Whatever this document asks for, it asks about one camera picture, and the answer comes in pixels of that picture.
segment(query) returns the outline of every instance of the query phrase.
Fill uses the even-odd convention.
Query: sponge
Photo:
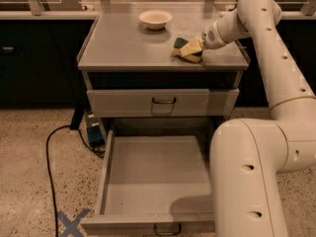
[[[191,41],[187,41],[186,39],[177,38],[174,43],[174,48],[172,50],[173,56],[180,56],[184,60],[188,60],[193,63],[198,63],[201,60],[202,49],[201,47],[191,49],[191,46],[197,45],[196,39],[192,39]]]

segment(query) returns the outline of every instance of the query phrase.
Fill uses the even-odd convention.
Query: blue tape x mark
[[[85,217],[89,213],[90,209],[84,208],[81,213],[75,218],[75,220],[71,221],[65,213],[62,211],[58,212],[59,220],[64,224],[66,230],[60,235],[60,237],[66,237],[69,234],[72,234],[74,237],[83,237],[82,233],[78,230],[78,224],[80,219]]]

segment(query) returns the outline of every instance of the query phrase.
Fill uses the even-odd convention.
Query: floor
[[[45,143],[56,128],[70,124],[73,110],[0,112],[1,236],[54,236]],[[268,119],[265,108],[234,110],[233,118]],[[86,139],[85,122],[80,129]],[[86,236],[79,219],[94,214],[102,159],[82,143],[76,130],[57,131],[49,158],[59,211],[59,236]],[[290,237],[316,236],[316,166],[277,175]],[[213,237],[212,233],[181,235]]]

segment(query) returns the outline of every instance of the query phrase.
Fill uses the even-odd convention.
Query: cabinet handle
[[[157,225],[155,224],[155,225],[154,225],[154,232],[155,232],[155,234],[158,235],[158,236],[174,236],[174,235],[179,235],[179,234],[181,234],[181,232],[182,232],[182,226],[181,226],[181,224],[179,224],[178,227],[179,227],[179,228],[178,228],[178,231],[177,231],[177,232],[174,232],[174,233],[159,233],[159,232],[157,231]]]
[[[155,98],[152,98],[152,103],[158,105],[173,105],[176,104],[177,98],[175,97],[172,101],[156,101]]]

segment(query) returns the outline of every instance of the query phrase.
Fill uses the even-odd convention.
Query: gray countertop
[[[173,19],[159,31],[147,29],[140,13],[161,9]],[[81,70],[90,71],[206,71],[244,70],[248,67],[235,42],[218,50],[203,52],[202,61],[193,64],[171,56],[177,37],[200,37],[205,26],[218,19],[212,4],[131,3],[109,4],[93,30],[79,61]]]

